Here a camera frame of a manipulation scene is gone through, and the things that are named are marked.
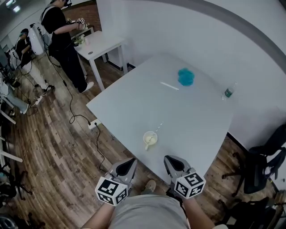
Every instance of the blue sponge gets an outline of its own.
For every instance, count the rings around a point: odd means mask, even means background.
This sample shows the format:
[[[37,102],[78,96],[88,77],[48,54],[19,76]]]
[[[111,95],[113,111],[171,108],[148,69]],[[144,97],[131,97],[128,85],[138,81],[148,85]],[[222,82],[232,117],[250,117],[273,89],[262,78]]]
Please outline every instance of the blue sponge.
[[[195,78],[195,75],[193,72],[191,72],[187,68],[183,68],[178,72],[179,78],[178,81],[183,86],[191,86],[193,84],[193,80]]]

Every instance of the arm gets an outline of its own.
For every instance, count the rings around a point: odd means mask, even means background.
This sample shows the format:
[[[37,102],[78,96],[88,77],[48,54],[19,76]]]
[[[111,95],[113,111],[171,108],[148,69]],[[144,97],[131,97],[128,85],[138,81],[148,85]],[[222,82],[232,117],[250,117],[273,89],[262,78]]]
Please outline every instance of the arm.
[[[110,204],[103,204],[100,209],[82,226],[90,229],[106,229],[115,207]]]
[[[31,46],[28,45],[26,48],[24,48],[24,49],[22,50],[22,54],[24,54],[25,52],[29,51],[30,48],[31,48]]]
[[[59,27],[57,30],[54,31],[55,34],[64,34],[71,32],[72,30],[82,30],[83,29],[83,24],[79,23],[74,23],[71,25],[64,25],[62,27]]]
[[[213,229],[215,227],[194,198],[183,199],[183,203],[191,229]]]

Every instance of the shoe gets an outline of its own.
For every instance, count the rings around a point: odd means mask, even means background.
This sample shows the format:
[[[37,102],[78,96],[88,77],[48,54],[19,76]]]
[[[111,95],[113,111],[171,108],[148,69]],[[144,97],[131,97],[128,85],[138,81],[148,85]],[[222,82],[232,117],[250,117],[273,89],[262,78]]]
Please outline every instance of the shoe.
[[[29,105],[27,104],[27,108],[26,108],[26,110],[24,110],[23,115],[27,113],[28,108],[29,108]]]
[[[156,181],[154,181],[154,180],[148,181],[148,183],[145,186],[145,190],[146,189],[150,189],[152,192],[154,192],[156,189]]]
[[[55,89],[55,87],[53,85],[49,85],[46,89],[44,89],[44,92],[48,92],[52,89]]]
[[[89,82],[88,85],[86,86],[86,89],[83,91],[88,91],[89,89],[91,89],[93,87],[94,83],[93,82]]]

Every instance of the white table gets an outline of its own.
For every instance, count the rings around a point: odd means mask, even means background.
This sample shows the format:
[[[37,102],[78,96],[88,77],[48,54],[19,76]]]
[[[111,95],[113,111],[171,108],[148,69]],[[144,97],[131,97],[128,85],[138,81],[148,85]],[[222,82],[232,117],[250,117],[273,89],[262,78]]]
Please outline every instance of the white table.
[[[86,45],[85,43],[76,47],[76,51],[78,54],[83,56],[85,59],[87,59],[93,69],[93,73],[95,75],[95,78],[99,84],[100,89],[103,91],[104,86],[101,81],[99,72],[97,70],[97,67],[94,63],[94,60],[100,56],[103,56],[103,60],[106,62],[104,54],[118,48],[119,52],[119,58],[122,61],[123,64],[123,71],[124,74],[127,74],[127,64],[124,59],[124,55],[122,52],[122,43],[124,41],[123,38],[116,37],[116,36],[107,36],[104,35],[101,31],[97,31],[94,33],[91,33],[90,35],[86,36],[86,38],[89,40],[89,45]]]
[[[194,84],[184,87],[178,71],[188,68]],[[176,89],[161,84],[171,85]],[[170,55],[155,56],[97,95],[87,107],[143,164],[166,183],[165,155],[184,158],[204,175],[228,131],[232,98],[198,69]],[[145,151],[143,135],[164,121],[158,142]]]

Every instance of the hand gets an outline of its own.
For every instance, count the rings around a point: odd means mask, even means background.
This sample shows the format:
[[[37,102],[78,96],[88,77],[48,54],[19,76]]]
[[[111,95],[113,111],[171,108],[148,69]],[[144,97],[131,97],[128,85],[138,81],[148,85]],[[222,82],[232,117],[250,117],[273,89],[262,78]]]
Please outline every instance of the hand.
[[[79,29],[79,30],[83,30],[84,28],[85,28],[85,24],[79,23],[78,29]]]

